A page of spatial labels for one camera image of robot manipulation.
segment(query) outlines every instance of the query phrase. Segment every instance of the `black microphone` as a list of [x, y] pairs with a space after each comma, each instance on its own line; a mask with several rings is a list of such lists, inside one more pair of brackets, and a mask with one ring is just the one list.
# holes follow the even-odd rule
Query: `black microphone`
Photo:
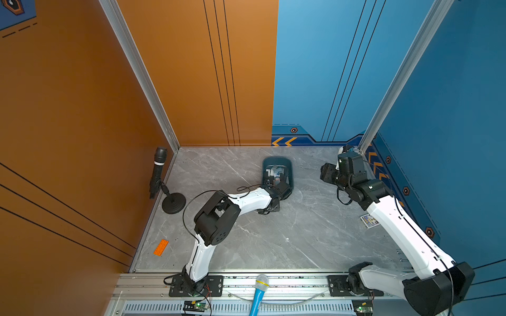
[[153, 166], [153, 175], [149, 182], [149, 198], [154, 199], [161, 189], [167, 195], [162, 201], [161, 208], [167, 214], [176, 214], [186, 205], [186, 198], [181, 193], [170, 193], [167, 186], [161, 180], [163, 165], [167, 160], [167, 148], [158, 147], [155, 152], [155, 165]]
[[153, 166], [153, 175], [149, 183], [149, 198], [154, 199], [158, 190], [160, 190], [161, 173], [163, 172], [163, 165], [167, 160], [167, 148], [158, 147], [155, 152], [155, 165]]

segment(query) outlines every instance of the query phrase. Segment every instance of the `microphone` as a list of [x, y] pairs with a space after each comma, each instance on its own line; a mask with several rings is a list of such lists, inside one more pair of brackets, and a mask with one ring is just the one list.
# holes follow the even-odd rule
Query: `microphone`
[[262, 298], [264, 298], [264, 293], [267, 291], [268, 287], [269, 278], [266, 275], [259, 275], [255, 282], [255, 298], [253, 299], [249, 316], [257, 316], [258, 307], [260, 306], [260, 302], [262, 301]]
[[167, 214], [176, 214], [186, 205], [186, 198], [181, 193], [170, 193], [167, 186], [161, 180], [163, 165], [167, 160], [167, 148], [158, 147], [155, 152], [155, 165], [153, 166], [153, 175], [149, 182], [149, 198], [154, 199], [158, 191], [161, 189], [167, 197], [161, 204], [162, 210]]
[[149, 182], [149, 198], [154, 199], [158, 190], [160, 190], [161, 173], [163, 172], [163, 165], [167, 160], [167, 148], [158, 147], [155, 152], [155, 165], [153, 166], [153, 175]]

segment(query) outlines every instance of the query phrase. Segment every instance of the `gray marble tile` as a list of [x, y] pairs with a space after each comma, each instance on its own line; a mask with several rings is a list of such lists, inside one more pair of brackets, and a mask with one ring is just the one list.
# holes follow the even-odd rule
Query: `gray marble tile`
[[[371, 261], [402, 269], [397, 246], [381, 227], [367, 230], [360, 221], [365, 212], [357, 203], [341, 204], [336, 187], [320, 180], [320, 167], [335, 163], [333, 147], [219, 147], [181, 148], [167, 186], [187, 201], [206, 190], [236, 193], [240, 186], [259, 184], [264, 158], [292, 160], [295, 189], [281, 201], [281, 211], [242, 215], [230, 235], [216, 247], [209, 268], [330, 268], [346, 271]], [[212, 193], [193, 201], [185, 223], [193, 233], [193, 217]], [[161, 239], [169, 241], [161, 257], [153, 254]], [[183, 228], [182, 213], [156, 210], [137, 269], [181, 269], [189, 260], [194, 239]]]

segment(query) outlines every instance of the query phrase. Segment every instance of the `wall panel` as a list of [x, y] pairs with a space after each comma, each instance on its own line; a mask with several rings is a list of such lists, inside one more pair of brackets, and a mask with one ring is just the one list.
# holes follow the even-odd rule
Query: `wall panel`
[[182, 146], [270, 143], [278, 1], [118, 3]]
[[[506, 260], [498, 224], [506, 215], [495, 198], [506, 172], [505, 14], [503, 1], [454, 1], [373, 141], [381, 138], [401, 167], [441, 248], [471, 267]], [[476, 269], [475, 283], [505, 277], [505, 263]], [[473, 285], [466, 299], [505, 287], [504, 279]], [[454, 312], [479, 315], [505, 297], [465, 301]]]
[[22, 3], [29, 15], [7, 28], [0, 6], [1, 306], [100, 315], [153, 206], [154, 150], [169, 145], [98, 1]]

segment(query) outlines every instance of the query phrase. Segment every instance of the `corner trim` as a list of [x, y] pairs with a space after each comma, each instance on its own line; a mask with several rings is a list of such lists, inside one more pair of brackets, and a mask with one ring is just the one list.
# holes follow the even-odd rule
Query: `corner trim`
[[[176, 161], [177, 152], [174, 152], [174, 155], [172, 156], [171, 163], [168, 165], [167, 173], [165, 174], [165, 178], [163, 179], [164, 183], [167, 183], [168, 176], [171, 174], [172, 167], [174, 166], [174, 162]], [[153, 208], [151, 209], [151, 214], [149, 215], [148, 222], [146, 223], [146, 227], [144, 227], [144, 232], [142, 232], [141, 240], [139, 241], [139, 245], [137, 246], [137, 251], [135, 252], [134, 259], [132, 259], [132, 264], [130, 264], [130, 268], [128, 273], [134, 273], [135, 272], [135, 266], [139, 262], [139, 257], [141, 256], [142, 248], [144, 247], [144, 243], [146, 242], [146, 238], [148, 236], [149, 229], [151, 228], [151, 223], [153, 223], [153, 219], [155, 217], [155, 212], [158, 208], [158, 205], [160, 204], [160, 201], [162, 197], [165, 195], [162, 193], [162, 191], [158, 191], [158, 196], [156, 197], [155, 204], [153, 205]]]
[[167, 138], [167, 141], [175, 154], [180, 147], [178, 139], [170, 121], [168, 120], [167, 113], [163, 108], [153, 81], [151, 81], [146, 65], [144, 65], [141, 54], [135, 45], [134, 38], [130, 33], [123, 14], [121, 13], [118, 2], [116, 0], [99, 0], [99, 2], [114, 33], [116, 34], [121, 48], [123, 48], [126, 58], [137, 77], [137, 81], [139, 82], [142, 91], [144, 91], [144, 95], [148, 99], [149, 105], [158, 120], [158, 124], [160, 124], [160, 127], [163, 130], [163, 134]]
[[365, 154], [365, 151], [372, 142], [374, 135], [376, 135], [380, 129], [379, 127], [383, 124], [388, 112], [390, 112], [390, 109], [397, 100], [397, 97], [404, 88], [404, 85], [411, 76], [414, 68], [418, 64], [418, 61], [424, 54], [425, 49], [431, 42], [432, 37], [434, 37], [434, 34], [438, 30], [439, 25], [448, 13], [448, 10], [450, 10], [453, 1], [454, 0], [435, 0], [432, 4], [432, 7], [418, 30], [413, 43], [411, 43], [411, 46], [409, 47], [401, 66], [397, 70], [392, 83], [390, 83], [390, 87], [385, 93], [376, 113], [372, 117], [372, 120], [364, 133], [364, 137], [362, 137], [362, 140], [358, 145], [360, 153]]

